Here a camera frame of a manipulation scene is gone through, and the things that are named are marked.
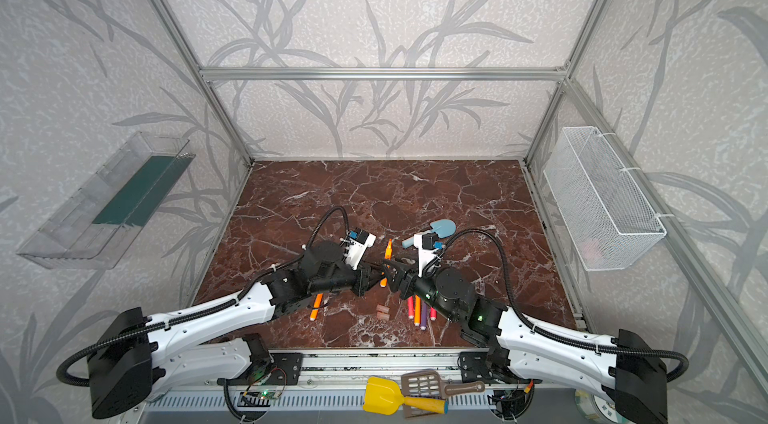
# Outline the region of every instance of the clear plastic tray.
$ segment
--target clear plastic tray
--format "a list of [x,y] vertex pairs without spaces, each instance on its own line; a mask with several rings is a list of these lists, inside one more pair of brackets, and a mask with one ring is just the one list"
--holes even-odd
[[48,269],[111,269],[194,158],[188,143],[137,132],[18,254]]

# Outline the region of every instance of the transparent plastic box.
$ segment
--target transparent plastic box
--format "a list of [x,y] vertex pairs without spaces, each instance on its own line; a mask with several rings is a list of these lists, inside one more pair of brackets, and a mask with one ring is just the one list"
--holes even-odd
[[188,143],[137,132],[18,254],[48,269],[113,268],[194,158]]
[[626,269],[667,235],[632,171],[597,128],[561,130],[544,177],[587,271]]

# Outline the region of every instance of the purple marker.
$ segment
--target purple marker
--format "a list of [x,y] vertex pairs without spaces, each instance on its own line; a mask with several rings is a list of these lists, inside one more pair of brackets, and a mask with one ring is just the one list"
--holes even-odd
[[422,301],[422,320],[419,322],[419,326],[422,330],[426,330],[427,321],[429,320],[429,306],[426,301]]

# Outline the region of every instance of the orange marker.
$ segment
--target orange marker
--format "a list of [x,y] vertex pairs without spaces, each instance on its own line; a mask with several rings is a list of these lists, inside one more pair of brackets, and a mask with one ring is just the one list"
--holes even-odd
[[319,311],[317,307],[320,307],[320,303],[322,303],[322,293],[317,295],[317,297],[315,298],[315,305],[312,306],[312,307],[315,307],[315,309],[312,309],[312,314],[310,314],[310,320],[317,319],[317,311]]
[[[386,246],[386,251],[384,251],[384,259],[392,259],[392,239],[389,240],[389,243]],[[386,287],[386,277],[381,280],[379,286]]]
[[416,296],[416,313],[413,314],[413,323],[416,324],[416,327],[418,327],[418,324],[421,323],[422,319],[422,298],[419,296]]

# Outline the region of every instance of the black motor joint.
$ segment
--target black motor joint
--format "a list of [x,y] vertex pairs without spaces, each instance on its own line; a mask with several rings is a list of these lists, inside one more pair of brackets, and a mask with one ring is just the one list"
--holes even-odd
[[296,266],[265,276],[261,284],[272,294],[273,319],[311,305],[318,293],[350,289],[355,295],[362,296],[381,280],[381,271],[370,264],[361,262],[353,270],[345,259],[343,245],[321,241],[304,250]]

